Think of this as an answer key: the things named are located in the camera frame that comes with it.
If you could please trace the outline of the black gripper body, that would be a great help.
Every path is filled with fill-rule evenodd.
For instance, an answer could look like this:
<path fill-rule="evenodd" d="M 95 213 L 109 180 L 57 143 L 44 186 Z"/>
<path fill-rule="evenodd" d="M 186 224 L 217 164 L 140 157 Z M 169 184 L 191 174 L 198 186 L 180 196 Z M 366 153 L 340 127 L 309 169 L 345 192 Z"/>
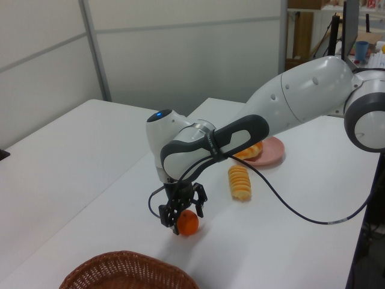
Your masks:
<path fill-rule="evenodd" d="M 191 206 L 194 189 L 191 182 L 164 184 L 168 201 L 166 206 L 172 210 L 184 210 Z"/>

